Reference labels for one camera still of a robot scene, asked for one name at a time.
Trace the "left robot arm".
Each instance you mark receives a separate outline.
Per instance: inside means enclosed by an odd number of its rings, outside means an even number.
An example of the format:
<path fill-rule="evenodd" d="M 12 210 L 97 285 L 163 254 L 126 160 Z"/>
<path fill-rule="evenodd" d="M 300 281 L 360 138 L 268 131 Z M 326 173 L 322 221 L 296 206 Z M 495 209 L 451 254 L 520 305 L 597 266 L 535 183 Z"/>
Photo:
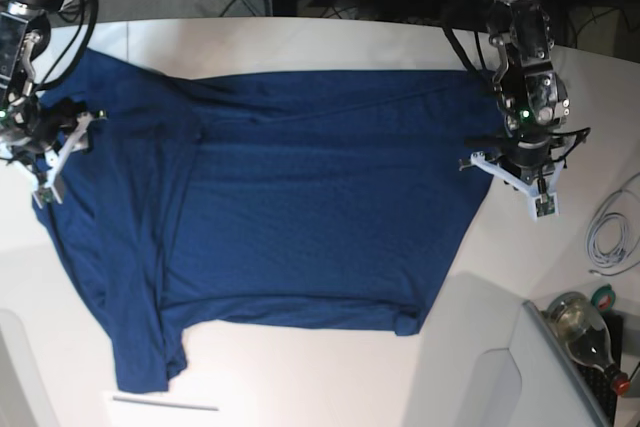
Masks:
<path fill-rule="evenodd" d="M 455 36 L 452 21 L 472 12 L 485 22 L 497 51 L 494 72 L 476 67 Z M 551 59 L 554 38 L 540 0 L 459 0 L 444 14 L 442 29 L 465 69 L 487 89 L 501 114 L 501 132 L 469 137 L 472 152 L 461 168 L 476 167 L 527 199 L 539 220 L 559 212 L 556 184 L 569 154 L 587 130 L 562 131 L 570 99 Z"/>

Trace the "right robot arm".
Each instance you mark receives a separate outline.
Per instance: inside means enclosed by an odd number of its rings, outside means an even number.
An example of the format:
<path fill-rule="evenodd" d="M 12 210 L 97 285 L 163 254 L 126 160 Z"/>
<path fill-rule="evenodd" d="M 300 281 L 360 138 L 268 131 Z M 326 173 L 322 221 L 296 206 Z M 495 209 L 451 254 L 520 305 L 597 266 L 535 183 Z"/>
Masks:
<path fill-rule="evenodd" d="M 1 0 L 1 159 L 31 182 L 39 207 L 62 203 L 62 170 L 72 153 L 91 146 L 89 128 L 106 118 L 83 101 L 64 98 L 50 107 L 40 96 L 60 86 L 79 65 L 97 24 L 99 0 Z M 49 46 L 50 18 L 76 23 L 77 45 L 57 78 L 39 77 L 35 60 Z"/>

